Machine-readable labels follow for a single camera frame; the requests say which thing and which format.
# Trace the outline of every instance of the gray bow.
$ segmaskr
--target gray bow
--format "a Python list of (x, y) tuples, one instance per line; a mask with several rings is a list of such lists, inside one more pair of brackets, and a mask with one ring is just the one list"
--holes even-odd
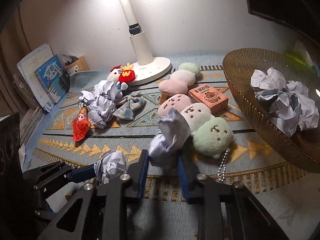
[(120, 119), (134, 120), (134, 112), (145, 104), (145, 100), (138, 97), (140, 91), (131, 92), (130, 95), (124, 96), (117, 104), (123, 104), (119, 109), (117, 109), (113, 116)]

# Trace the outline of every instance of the donut illustration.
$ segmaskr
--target donut illustration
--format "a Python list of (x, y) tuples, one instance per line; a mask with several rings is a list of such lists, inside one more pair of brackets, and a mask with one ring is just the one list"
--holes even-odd
[(207, 100), (210, 103), (218, 102), (221, 99), (221, 97), (220, 97), (218, 92), (210, 92), (210, 91), (208, 91), (208, 92), (206, 92), (204, 94), (205, 94), (204, 100)]

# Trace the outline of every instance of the red doll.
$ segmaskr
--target red doll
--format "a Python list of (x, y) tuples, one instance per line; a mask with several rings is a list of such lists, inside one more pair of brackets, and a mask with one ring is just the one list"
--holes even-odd
[(91, 123), (88, 120), (88, 111), (82, 108), (77, 117), (72, 121), (73, 140), (80, 141), (89, 131)]
[(134, 73), (133, 69), (133, 65), (130, 65), (130, 63), (127, 63), (126, 67), (122, 67), (121, 68), (123, 71), (119, 76), (119, 82), (125, 82), (125, 83), (129, 83), (132, 82), (133, 80), (135, 80), (136, 75)]

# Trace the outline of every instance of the blue book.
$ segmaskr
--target blue book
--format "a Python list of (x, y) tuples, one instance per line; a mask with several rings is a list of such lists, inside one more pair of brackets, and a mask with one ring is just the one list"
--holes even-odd
[(35, 73), (44, 88), (48, 91), (52, 101), (58, 103), (67, 92), (67, 88), (65, 88), (64, 83), (60, 79), (63, 68), (58, 56), (55, 55), (43, 63), (36, 69)]

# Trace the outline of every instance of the lamp base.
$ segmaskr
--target lamp base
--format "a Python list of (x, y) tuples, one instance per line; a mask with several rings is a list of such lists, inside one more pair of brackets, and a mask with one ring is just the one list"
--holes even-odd
[(171, 62), (165, 57), (154, 57), (153, 62), (140, 66), (138, 62), (133, 63), (136, 79), (130, 82), (131, 86), (142, 85), (166, 74), (171, 68)]

